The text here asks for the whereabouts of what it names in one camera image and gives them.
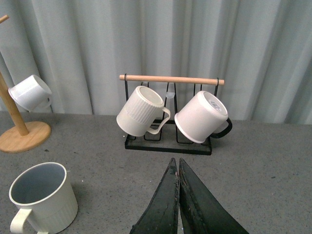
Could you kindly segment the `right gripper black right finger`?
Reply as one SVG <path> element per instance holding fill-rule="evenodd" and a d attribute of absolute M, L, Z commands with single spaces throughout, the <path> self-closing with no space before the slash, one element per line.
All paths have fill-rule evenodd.
<path fill-rule="evenodd" d="M 179 160 L 180 213 L 185 234 L 246 234 L 184 159 Z"/>

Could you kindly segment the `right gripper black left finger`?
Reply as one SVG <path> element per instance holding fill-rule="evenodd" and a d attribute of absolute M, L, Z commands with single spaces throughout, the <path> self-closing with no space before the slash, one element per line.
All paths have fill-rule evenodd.
<path fill-rule="evenodd" d="M 176 234 L 178 226 L 180 180 L 172 158 L 142 216 L 133 225 L 133 234 Z"/>

